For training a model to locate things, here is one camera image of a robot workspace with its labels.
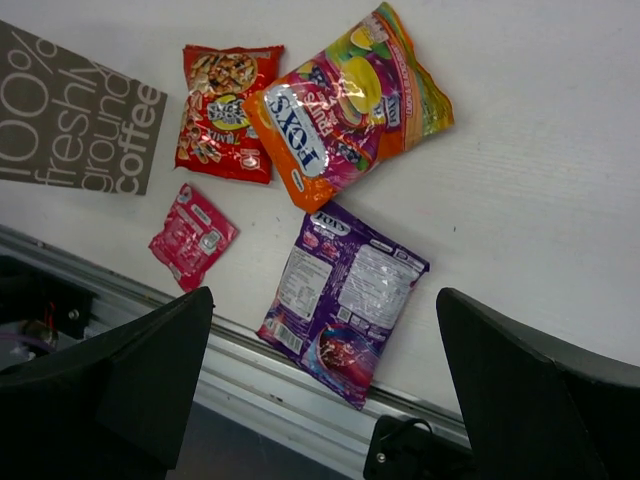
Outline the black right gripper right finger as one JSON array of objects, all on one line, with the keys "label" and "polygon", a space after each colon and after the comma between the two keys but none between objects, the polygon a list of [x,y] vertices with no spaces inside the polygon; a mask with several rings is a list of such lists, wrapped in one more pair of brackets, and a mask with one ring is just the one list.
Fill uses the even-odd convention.
[{"label": "black right gripper right finger", "polygon": [[483,479],[636,479],[639,369],[453,288],[436,311]]}]

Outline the small pink candy packet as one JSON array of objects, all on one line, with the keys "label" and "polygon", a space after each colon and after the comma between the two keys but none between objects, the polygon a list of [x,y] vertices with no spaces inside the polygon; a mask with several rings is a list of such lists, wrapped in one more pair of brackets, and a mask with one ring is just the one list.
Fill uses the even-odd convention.
[{"label": "small pink candy packet", "polygon": [[236,239],[239,230],[197,188],[182,185],[149,244],[184,292],[198,288],[207,271]]}]

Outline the red peanut snack packet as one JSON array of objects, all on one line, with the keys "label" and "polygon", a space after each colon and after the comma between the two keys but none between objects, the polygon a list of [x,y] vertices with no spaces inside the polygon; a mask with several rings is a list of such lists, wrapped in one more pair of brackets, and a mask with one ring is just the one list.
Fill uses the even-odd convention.
[{"label": "red peanut snack packet", "polygon": [[282,45],[184,47],[188,97],[175,151],[176,167],[231,180],[270,183],[271,160],[243,104],[276,79],[283,53]]}]

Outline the purple Fox's candy bag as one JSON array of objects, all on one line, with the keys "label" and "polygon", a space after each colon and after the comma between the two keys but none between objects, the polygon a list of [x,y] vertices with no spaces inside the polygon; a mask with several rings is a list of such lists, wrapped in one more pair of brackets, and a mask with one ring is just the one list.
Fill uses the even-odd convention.
[{"label": "purple Fox's candy bag", "polygon": [[362,409],[387,341],[430,264],[329,202],[303,218],[256,335]]}]

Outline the orange Fox's fruits candy bag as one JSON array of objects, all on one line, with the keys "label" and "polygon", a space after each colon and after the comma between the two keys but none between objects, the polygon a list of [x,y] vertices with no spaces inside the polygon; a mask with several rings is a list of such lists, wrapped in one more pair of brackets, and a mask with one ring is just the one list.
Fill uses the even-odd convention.
[{"label": "orange Fox's fruits candy bag", "polygon": [[451,101],[387,2],[243,109],[292,202],[308,213],[454,124]]}]

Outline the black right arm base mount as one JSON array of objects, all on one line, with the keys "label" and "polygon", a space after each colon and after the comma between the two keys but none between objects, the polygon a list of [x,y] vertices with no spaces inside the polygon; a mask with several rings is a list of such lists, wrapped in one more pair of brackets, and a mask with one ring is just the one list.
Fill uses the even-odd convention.
[{"label": "black right arm base mount", "polygon": [[471,450],[436,435],[419,418],[381,416],[363,469],[367,480],[479,479]]}]

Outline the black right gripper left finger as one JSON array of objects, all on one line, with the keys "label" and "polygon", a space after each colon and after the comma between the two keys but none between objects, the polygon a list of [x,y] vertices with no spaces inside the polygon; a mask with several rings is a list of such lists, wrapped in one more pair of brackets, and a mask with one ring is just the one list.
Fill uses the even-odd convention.
[{"label": "black right gripper left finger", "polygon": [[200,287],[2,370],[2,478],[165,478],[179,458],[213,309]]}]

